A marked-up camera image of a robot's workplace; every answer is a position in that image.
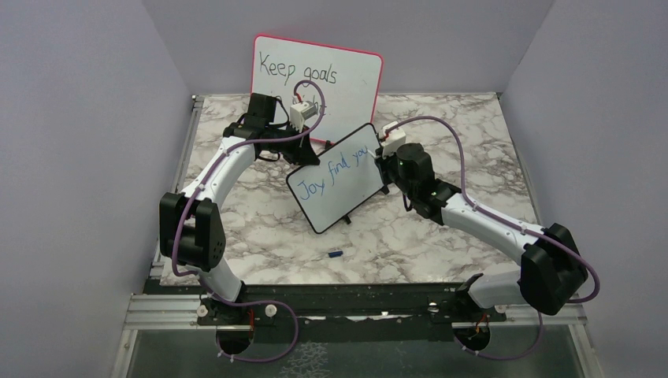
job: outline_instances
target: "gray wall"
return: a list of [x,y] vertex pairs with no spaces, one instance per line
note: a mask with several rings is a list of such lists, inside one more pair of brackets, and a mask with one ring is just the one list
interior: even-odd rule
[[246,93],[260,33],[380,53],[382,91],[502,91],[552,0],[143,0],[188,88]]
[[607,376],[665,376],[668,2],[557,0],[502,97],[544,222],[598,269]]
[[190,92],[139,0],[0,11],[2,376],[108,376]]

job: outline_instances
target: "marble pattern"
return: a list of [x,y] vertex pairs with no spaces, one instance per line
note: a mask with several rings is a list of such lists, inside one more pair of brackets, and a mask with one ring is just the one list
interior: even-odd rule
[[[247,94],[205,100],[186,183],[214,155],[223,129],[243,113],[247,101]],[[475,199],[524,221],[536,221],[495,94],[382,94],[373,123],[380,128],[417,115],[442,117],[458,131],[467,188]],[[404,130],[409,142],[422,143],[431,154],[437,175],[459,185],[457,146],[447,129],[422,121]],[[256,161],[221,207],[225,258],[249,284],[453,282],[514,267],[480,240],[407,213],[393,185],[390,195],[376,195],[353,211],[352,224],[340,221],[317,235],[285,182],[294,168],[284,161]],[[327,252],[333,250],[342,250],[343,256],[329,258]],[[167,261],[161,284],[196,281],[175,277]]]

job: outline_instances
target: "black frame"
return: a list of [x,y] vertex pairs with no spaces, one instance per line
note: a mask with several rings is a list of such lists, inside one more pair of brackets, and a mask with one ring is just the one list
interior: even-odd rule
[[[367,123],[363,124],[362,126],[356,128],[356,129],[355,129],[353,132],[351,132],[350,134],[344,136],[341,140],[339,140],[338,142],[336,142],[335,144],[333,144],[332,147],[334,147],[336,144],[341,143],[342,141],[346,140],[347,138],[351,137],[351,136],[354,135],[356,132],[362,130],[363,128],[365,128],[365,127],[367,127],[367,126],[371,126],[371,128],[373,129],[373,134],[374,134],[374,135],[378,135],[377,132],[376,132],[376,128],[373,126],[373,124],[370,123],[370,122],[367,122]],[[377,147],[376,149],[374,149],[374,151],[377,150],[378,148],[380,148],[380,141],[378,141],[378,138],[377,138],[377,137],[376,137],[376,140],[377,140],[377,142],[378,142],[378,147]],[[320,156],[326,154],[327,152],[329,152],[329,149],[326,149],[326,150],[322,151],[321,153],[319,153],[319,154],[318,154],[318,158],[320,158]],[[345,217],[347,217],[348,214],[352,213],[355,209],[357,209],[362,203],[368,201],[369,198],[372,198],[374,195],[377,195],[379,192],[382,192],[382,191],[383,191],[383,188],[385,187],[385,185],[383,185],[383,187],[381,187],[381,188],[378,189],[377,191],[373,192],[369,197],[365,198],[364,201],[360,202],[360,203],[357,204],[355,207],[353,207],[352,209],[350,209],[350,210],[346,213],[346,215],[344,215],[343,217],[341,217],[341,218],[335,220],[332,224],[330,224],[329,226],[327,226],[327,228],[325,228],[325,229],[322,230],[321,232],[318,232],[318,231],[316,231],[315,227],[313,226],[313,223],[311,222],[311,219],[309,219],[308,214],[306,214],[306,211],[304,211],[304,208],[302,207],[302,203],[299,202],[299,200],[297,199],[297,194],[292,190],[292,187],[290,187],[290,182],[288,181],[288,180],[290,179],[290,176],[292,176],[294,173],[298,172],[298,171],[299,171],[300,169],[302,169],[302,168],[304,168],[304,167],[299,167],[299,168],[295,169],[294,171],[288,173],[288,175],[285,177],[285,183],[288,185],[288,189],[290,189],[290,192],[292,193],[292,197],[295,198],[295,201],[297,202],[297,205],[299,205],[299,208],[302,210],[302,213],[304,214],[304,217],[306,217],[306,220],[309,222],[309,225],[310,225],[311,228],[314,230],[314,232],[315,232],[316,234],[318,234],[318,235],[325,233],[325,232],[326,232],[327,230],[329,230],[334,224],[337,224],[339,221],[341,221],[342,219],[344,219]],[[383,175],[382,175],[382,173],[380,172],[380,169],[378,169],[378,175],[380,176],[380,181],[382,182],[382,181],[383,181],[383,180],[382,180]]]

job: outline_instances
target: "whiteboard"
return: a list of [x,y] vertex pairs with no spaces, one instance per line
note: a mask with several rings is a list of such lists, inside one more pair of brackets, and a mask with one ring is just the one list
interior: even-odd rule
[[[279,95],[288,107],[295,84],[304,79],[314,81],[325,95],[326,109],[311,139],[336,142],[372,120],[382,70],[379,54],[258,35],[250,90]],[[320,106],[315,88],[303,87],[297,92]],[[275,122],[284,121],[283,110],[277,108]]]
[[306,165],[288,175],[288,187],[317,234],[383,187],[373,157],[379,147],[373,125],[365,124],[319,154],[320,165]]

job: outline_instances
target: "marble tabletop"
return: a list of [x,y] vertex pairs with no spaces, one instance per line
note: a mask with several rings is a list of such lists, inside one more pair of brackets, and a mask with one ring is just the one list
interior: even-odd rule
[[[239,118],[247,103],[247,94],[206,98],[186,184],[212,158],[223,129]],[[417,115],[442,117],[458,131],[470,195],[512,217],[536,222],[495,94],[381,94],[373,123],[380,129]],[[457,146],[447,129],[428,121],[403,129],[408,142],[422,143],[431,154],[437,176],[459,186]],[[283,160],[256,161],[225,203],[218,204],[227,237],[225,259],[247,284],[457,282],[515,266],[464,232],[439,226],[414,211],[407,213],[394,185],[390,195],[375,195],[355,209],[351,224],[340,221],[317,235],[285,181],[295,168]],[[334,250],[342,250],[343,256],[329,258],[327,253]],[[192,276],[174,276],[168,262],[161,284],[197,282]]]

